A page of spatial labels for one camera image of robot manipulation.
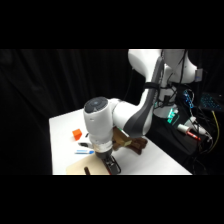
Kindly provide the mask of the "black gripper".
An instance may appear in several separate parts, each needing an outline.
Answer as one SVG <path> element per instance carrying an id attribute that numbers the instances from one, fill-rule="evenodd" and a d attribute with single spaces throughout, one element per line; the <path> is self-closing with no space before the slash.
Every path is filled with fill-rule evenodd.
<path id="1" fill-rule="evenodd" d="M 104 165 L 110 175 L 121 173 L 119 164 L 115 159 L 112 159 L 112 150 L 109 150 L 107 152 L 96 152 L 96 156 L 104 162 Z"/>

